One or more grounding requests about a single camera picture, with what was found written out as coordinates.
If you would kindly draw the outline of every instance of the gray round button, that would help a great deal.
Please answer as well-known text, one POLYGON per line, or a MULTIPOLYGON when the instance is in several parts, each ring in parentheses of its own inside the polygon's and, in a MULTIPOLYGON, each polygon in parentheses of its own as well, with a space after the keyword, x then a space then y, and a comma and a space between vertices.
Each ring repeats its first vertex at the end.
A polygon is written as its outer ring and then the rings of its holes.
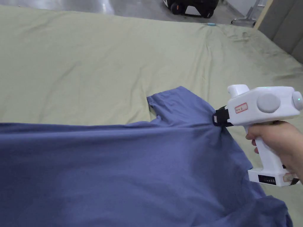
POLYGON ((295 91, 292 94, 292 100, 294 102, 294 105, 297 110, 302 110, 303 109, 303 98, 300 92, 295 91))
POLYGON ((257 99, 257 106, 260 111, 264 113, 273 113, 280 107, 280 99, 272 94, 262 94, 257 99))

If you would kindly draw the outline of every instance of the blue t-shirt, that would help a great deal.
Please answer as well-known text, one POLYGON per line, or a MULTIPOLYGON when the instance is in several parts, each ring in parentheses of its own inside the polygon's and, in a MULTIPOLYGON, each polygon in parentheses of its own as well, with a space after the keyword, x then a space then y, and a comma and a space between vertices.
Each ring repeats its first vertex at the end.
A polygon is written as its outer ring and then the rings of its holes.
POLYGON ((147 100, 152 122, 0 124, 0 226, 292 226, 207 102, 147 100))

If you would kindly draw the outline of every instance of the mattress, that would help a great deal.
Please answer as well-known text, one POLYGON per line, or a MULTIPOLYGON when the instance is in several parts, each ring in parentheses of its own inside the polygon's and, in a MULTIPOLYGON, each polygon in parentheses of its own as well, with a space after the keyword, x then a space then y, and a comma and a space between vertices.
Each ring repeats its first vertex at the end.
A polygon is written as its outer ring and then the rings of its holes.
MULTIPOLYGON (((155 118, 146 97, 184 86, 215 109, 227 86, 292 86, 303 69, 261 32, 232 25, 0 7, 0 122, 126 124, 155 118)), ((303 130, 302 117, 290 120, 303 130)), ((229 131, 254 166, 242 127, 229 131)), ((302 185, 265 192, 303 222, 302 185)))

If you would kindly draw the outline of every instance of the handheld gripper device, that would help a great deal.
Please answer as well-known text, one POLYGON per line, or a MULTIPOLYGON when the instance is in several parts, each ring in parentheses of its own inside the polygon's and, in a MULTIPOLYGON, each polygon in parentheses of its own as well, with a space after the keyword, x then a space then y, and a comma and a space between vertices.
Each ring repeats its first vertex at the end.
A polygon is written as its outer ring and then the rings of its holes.
MULTIPOLYGON (((229 86, 228 92, 231 99, 213 115, 216 126, 244 126, 247 133, 252 124, 290 119, 303 109, 302 95, 293 87, 257 87, 249 90, 245 84, 236 84, 229 86)), ((261 138, 255 141, 263 168, 248 170, 250 181, 276 186, 293 185, 299 181, 261 138)))

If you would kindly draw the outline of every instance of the t-shirt sleeve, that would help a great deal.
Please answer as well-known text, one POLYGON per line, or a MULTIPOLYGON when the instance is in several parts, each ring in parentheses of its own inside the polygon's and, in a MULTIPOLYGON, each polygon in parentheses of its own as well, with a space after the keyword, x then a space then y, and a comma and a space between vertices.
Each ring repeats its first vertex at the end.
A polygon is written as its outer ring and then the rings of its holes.
POLYGON ((214 108, 184 87, 147 97, 157 118, 169 125, 212 124, 214 108))

